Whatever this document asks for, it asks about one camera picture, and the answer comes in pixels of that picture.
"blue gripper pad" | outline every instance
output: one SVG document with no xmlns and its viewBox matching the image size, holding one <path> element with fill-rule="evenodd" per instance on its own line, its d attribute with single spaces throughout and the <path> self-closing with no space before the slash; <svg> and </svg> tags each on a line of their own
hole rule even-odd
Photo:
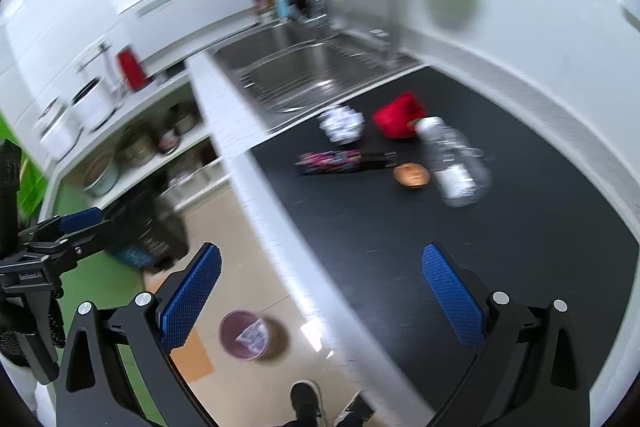
<svg viewBox="0 0 640 427">
<path fill-rule="evenodd" d="M 433 244 L 426 247 L 422 254 L 422 273 L 460 344 L 475 348 L 484 346 L 484 313 L 442 252 Z"/>
<path fill-rule="evenodd" d="M 102 211 L 100 208 L 88 208 L 82 212 L 62 216 L 58 224 L 58 229 L 62 233 L 74 233 L 82 229 L 88 229 L 101 221 Z"/>
<path fill-rule="evenodd" d="M 220 250 L 209 245 L 167 302 L 159 319 L 160 345 L 164 352 L 169 353 L 187 341 L 220 272 Z"/>
</svg>

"person's foot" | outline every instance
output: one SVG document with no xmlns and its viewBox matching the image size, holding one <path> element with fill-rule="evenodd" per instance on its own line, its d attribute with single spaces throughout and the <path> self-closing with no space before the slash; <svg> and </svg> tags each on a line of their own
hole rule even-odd
<svg viewBox="0 0 640 427">
<path fill-rule="evenodd" d="M 324 420 L 320 388 L 315 382 L 298 380 L 291 386 L 290 397 L 297 419 L 314 418 L 316 422 L 319 418 Z"/>
<path fill-rule="evenodd" d="M 366 402 L 362 393 L 358 393 L 353 397 L 350 404 L 342 409 L 342 412 L 334 420 L 334 426 L 337 427 L 338 423 L 347 418 L 347 416 L 350 417 L 350 420 L 354 420 L 353 422 L 349 421 L 349 425 L 362 425 L 373 416 L 373 413 L 375 411 Z"/>
</svg>

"dish rack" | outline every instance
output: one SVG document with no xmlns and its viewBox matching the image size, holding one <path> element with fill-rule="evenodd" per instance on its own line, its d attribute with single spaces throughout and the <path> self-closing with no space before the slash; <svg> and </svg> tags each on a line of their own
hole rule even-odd
<svg viewBox="0 0 640 427">
<path fill-rule="evenodd" d="M 175 185 L 162 192 L 159 198 L 174 212 L 180 212 L 228 182 L 228 179 L 229 175 L 226 174 L 221 159 L 217 158 L 182 178 Z"/>
</svg>

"stainless steel sink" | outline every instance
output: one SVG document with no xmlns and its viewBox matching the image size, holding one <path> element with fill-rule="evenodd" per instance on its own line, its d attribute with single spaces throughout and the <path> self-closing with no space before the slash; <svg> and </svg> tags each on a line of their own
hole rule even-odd
<svg viewBox="0 0 640 427">
<path fill-rule="evenodd" d="M 214 57 L 225 69 L 237 71 L 316 37 L 316 33 L 306 26 L 277 22 L 240 33 L 218 48 Z"/>
<path fill-rule="evenodd" d="M 418 65 L 347 34 L 319 39 L 295 22 L 243 32 L 209 51 L 269 131 L 379 80 Z"/>
</svg>

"red container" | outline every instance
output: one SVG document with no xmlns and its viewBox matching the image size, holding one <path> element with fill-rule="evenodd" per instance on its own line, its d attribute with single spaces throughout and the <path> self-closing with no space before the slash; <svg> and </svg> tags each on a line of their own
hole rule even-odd
<svg viewBox="0 0 640 427">
<path fill-rule="evenodd" d="M 117 58 L 120 70 L 131 89 L 139 91 L 148 85 L 149 79 L 146 77 L 145 72 L 142 71 L 136 55 L 133 54 L 133 50 L 129 46 L 118 53 Z"/>
<path fill-rule="evenodd" d="M 371 120 L 387 138 L 404 139 L 415 136 L 415 120 L 426 116 L 427 111 L 415 95 L 406 92 L 376 111 Z"/>
</svg>

